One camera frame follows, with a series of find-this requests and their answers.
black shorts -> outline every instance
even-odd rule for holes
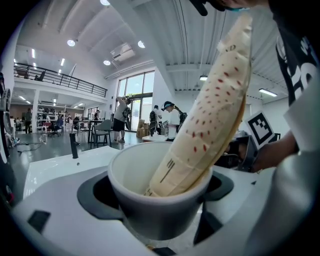
[[[115,132],[120,132],[125,130],[125,122],[122,122],[118,119],[113,119],[113,130]]]

black t-shirt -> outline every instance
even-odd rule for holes
[[[319,14],[311,2],[269,0],[281,38],[276,44],[289,104],[308,86],[319,67]]]

gray floor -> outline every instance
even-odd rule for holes
[[[21,143],[38,143],[40,142],[39,138],[41,136],[40,133],[32,133],[32,134],[24,134],[20,132],[20,134],[16,135],[20,138]],[[88,144],[88,134],[87,133],[79,133],[76,135],[76,141],[80,143],[77,147],[78,152],[90,150],[90,144]],[[111,139],[113,140],[114,134],[111,132]],[[126,132],[125,133],[125,143],[124,144],[112,144],[113,148],[122,150],[126,147],[130,147],[131,145],[135,145],[142,142],[142,139],[137,138],[135,133]],[[70,146],[70,137],[69,132],[64,132],[61,136],[47,137],[46,144],[29,144],[29,145],[18,145],[9,150],[10,158],[9,162],[12,166],[12,169],[15,174],[16,184],[13,187],[13,193],[15,195],[15,203],[21,201],[23,199],[23,190],[25,185],[25,180],[29,168],[29,164],[31,162],[51,159],[55,157],[70,155],[71,146]],[[186,232],[181,234],[180,236],[165,241],[157,241],[151,240],[142,235],[136,233],[129,225],[127,221],[124,222],[124,225],[128,228],[128,230],[144,245],[151,245],[155,248],[169,247],[171,250],[176,252],[177,254],[182,253],[188,248],[193,246],[193,239],[196,234],[199,220],[201,214],[197,214],[188,228]]]

railing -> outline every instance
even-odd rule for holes
[[[16,63],[14,66],[14,76],[64,86],[102,97],[106,97],[107,93],[107,89],[93,83],[83,81],[67,74],[58,73],[50,69],[38,66],[35,68],[32,65],[23,63]]]

fluorescent light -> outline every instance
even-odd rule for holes
[[[274,93],[272,91],[266,90],[266,89],[262,89],[262,88],[259,90],[259,92],[263,93],[263,94],[268,94],[268,95],[270,95],[272,97],[277,97],[278,96],[278,94],[276,94],[276,93]]]
[[[72,39],[68,40],[66,43],[68,44],[68,46],[71,46],[71,47],[74,47],[76,45],[76,42],[73,41]]]
[[[144,43],[143,43],[142,41],[139,41],[139,42],[138,42],[138,46],[139,46],[140,48],[146,48],[145,45],[144,45]]]
[[[107,1],[107,0],[100,0],[100,3],[103,5],[103,6],[109,6],[110,3]]]
[[[208,76],[207,75],[200,75],[200,81],[207,81]]]

